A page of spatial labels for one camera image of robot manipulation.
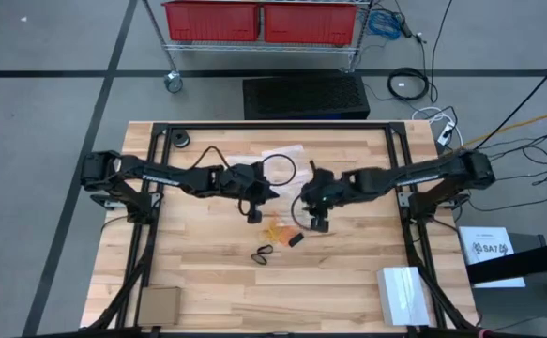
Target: wooden board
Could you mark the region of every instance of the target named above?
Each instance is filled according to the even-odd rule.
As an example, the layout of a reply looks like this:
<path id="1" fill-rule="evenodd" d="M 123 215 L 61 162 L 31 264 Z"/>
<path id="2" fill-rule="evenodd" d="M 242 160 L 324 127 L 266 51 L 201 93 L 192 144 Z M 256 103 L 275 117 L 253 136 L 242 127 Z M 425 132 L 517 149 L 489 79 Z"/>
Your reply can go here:
<path id="1" fill-rule="evenodd" d="M 406 121 L 413 161 L 436 157 L 433 137 L 425 121 Z M 132 122 L 124 154 L 145 159 L 152 123 Z M 261 156 L 263 151 L 301 145 L 292 153 L 299 170 L 308 160 L 334 171 L 365 166 L 389 168 L 387 143 L 375 130 L 192 130 L 191 144 L 172 150 L 169 164 L 188 167 L 208 146 L 215 145 L 230 160 Z M 162 147 L 158 147 L 157 159 Z M 201 165 L 219 164 L 214 152 Z M 283 181 L 289 165 L 271 163 L 270 177 Z M 260 224 L 247 224 L 237 203 L 222 198 L 196 199 L 176 188 L 165 188 L 160 213 L 151 285 L 179 286 L 179 323 L 163 331 L 202 332 L 403 332 L 384 323 L 376 271 L 405 266 L 403 236 L 394 193 L 364 204 L 330 212 L 327 234 L 304 232 L 294 248 L 275 245 L 268 265 L 250 255 L 264 244 L 261 233 L 271 219 L 289 223 L 289 204 L 297 185 L 281 191 L 281 198 L 261 207 Z M 433 184 L 423 184 L 429 189 Z M 139 190 L 140 182 L 132 182 Z M 109 212 L 107 220 L 125 211 Z M 453 224 L 441 210 L 438 219 Z M 91 324 L 109 304 L 123 281 L 132 226 L 125 221 L 104 230 L 85 304 L 82 326 Z M 418 237 L 415 226 L 414 238 Z M 477 314 L 461 247 L 456 234 L 428 224 L 433 260 L 441 287 L 470 321 Z M 135 313 L 137 289 L 129 305 L 128 325 Z M 433 309 L 428 310 L 433 320 Z"/>

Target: electrical outlet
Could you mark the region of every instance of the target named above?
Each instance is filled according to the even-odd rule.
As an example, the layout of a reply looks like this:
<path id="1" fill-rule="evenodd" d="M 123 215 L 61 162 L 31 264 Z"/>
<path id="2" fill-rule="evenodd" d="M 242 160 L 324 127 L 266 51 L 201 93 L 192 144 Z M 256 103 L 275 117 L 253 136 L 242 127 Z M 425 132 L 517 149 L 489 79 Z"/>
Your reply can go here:
<path id="1" fill-rule="evenodd" d="M 438 137 L 438 143 L 442 146 L 445 146 L 448 144 L 448 140 L 450 140 L 450 132 L 454 129 L 454 123 L 449 122 L 444 127 L 444 130 L 442 133 L 440 133 L 440 136 Z"/>

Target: red plastic bin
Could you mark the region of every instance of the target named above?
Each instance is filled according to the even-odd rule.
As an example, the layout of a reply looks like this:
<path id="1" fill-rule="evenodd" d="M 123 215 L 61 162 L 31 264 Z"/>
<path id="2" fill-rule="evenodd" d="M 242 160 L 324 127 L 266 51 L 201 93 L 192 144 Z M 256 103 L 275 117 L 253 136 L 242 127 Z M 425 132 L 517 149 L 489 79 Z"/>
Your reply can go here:
<path id="1" fill-rule="evenodd" d="M 173 1 L 162 5 L 171 40 L 255 41 L 258 38 L 256 4 Z"/>
<path id="2" fill-rule="evenodd" d="M 266 42 L 352 43 L 357 7 L 344 4 L 267 4 Z"/>

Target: white cable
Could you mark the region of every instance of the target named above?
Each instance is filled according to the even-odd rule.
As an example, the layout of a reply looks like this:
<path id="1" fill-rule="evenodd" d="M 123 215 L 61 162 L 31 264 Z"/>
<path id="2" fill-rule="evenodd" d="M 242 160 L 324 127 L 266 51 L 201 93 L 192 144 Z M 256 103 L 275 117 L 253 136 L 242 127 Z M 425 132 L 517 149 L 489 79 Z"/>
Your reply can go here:
<path id="1" fill-rule="evenodd" d="M 452 120 L 452 117 L 446 115 L 444 112 L 442 112 L 443 110 L 438 107 L 425 107 L 425 108 L 418 109 L 411 115 L 411 119 L 415 119 L 418 113 L 425 112 L 425 111 L 436 111 L 439 113 L 434 115 L 432 118 L 428 120 L 430 122 L 430 125 L 432 125 L 435 122 L 441 121 L 443 119 L 448 120 L 448 122 L 454 123 L 454 121 Z M 459 127 L 456 126 L 456 123 L 455 123 L 454 129 L 457 131 L 457 135 L 459 136 L 459 142 L 461 143 L 461 146 L 463 146 L 463 136 L 461 135 L 461 131 L 459 130 Z"/>

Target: black floor stripe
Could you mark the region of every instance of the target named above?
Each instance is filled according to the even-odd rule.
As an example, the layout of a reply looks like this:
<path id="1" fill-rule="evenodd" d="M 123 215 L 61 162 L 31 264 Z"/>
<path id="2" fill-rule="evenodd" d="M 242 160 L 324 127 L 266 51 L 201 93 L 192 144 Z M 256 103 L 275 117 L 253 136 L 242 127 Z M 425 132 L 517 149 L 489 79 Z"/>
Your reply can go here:
<path id="1" fill-rule="evenodd" d="M 96 135 L 98 134 L 98 128 L 102 115 L 104 114 L 106 101 L 108 100 L 111 87 L 113 85 L 114 72 L 118 67 L 121 54 L 123 53 L 123 46 L 125 45 L 125 40 L 127 39 L 131 19 L 133 18 L 133 13 L 135 12 L 137 2 L 138 0 L 129 0 L 125 17 L 121 23 L 121 28 L 119 29 L 119 33 L 116 38 L 116 43 L 114 45 L 111 61 L 108 65 L 106 77 L 102 82 L 102 88 L 100 89 L 98 100 L 94 107 L 94 113 L 92 114 L 90 124 L 87 128 L 87 132 L 85 133 L 84 144 L 82 145 L 79 159 L 77 160 L 75 173 L 73 174 L 73 178 L 71 179 L 68 187 L 65 205 L 63 206 L 63 210 L 60 214 L 58 225 L 56 226 L 56 231 L 54 233 L 54 238 L 50 246 L 50 250 L 48 251 L 48 258 L 46 259 L 44 269 L 41 272 L 38 289 L 36 290 L 36 295 L 34 296 L 31 309 L 29 310 L 29 315 L 27 316 L 27 320 L 25 322 L 23 336 L 33 336 L 38 333 L 39 323 L 41 322 L 41 318 L 48 301 L 48 296 L 50 294 L 50 289 L 52 288 L 58 261 L 60 260 L 61 253 L 63 252 L 68 228 L 73 217 L 73 210 L 75 209 L 77 198 L 79 197 L 79 192 L 81 189 L 79 174 L 81 172 L 82 160 L 85 154 L 92 150 L 94 142 L 96 141 Z"/>
<path id="2" fill-rule="evenodd" d="M 0 70 L 0 78 L 103 78 L 107 70 Z"/>
<path id="3" fill-rule="evenodd" d="M 361 76 L 388 76 L 393 69 L 358 69 Z M 140 70 L 0 70 L 0 78 L 161 78 L 167 69 Z M 228 69 L 228 70 L 181 70 L 182 78 L 250 78 L 274 76 L 305 76 L 331 74 L 337 69 Z M 547 69 L 436 69 L 437 77 L 543 77 Z"/>

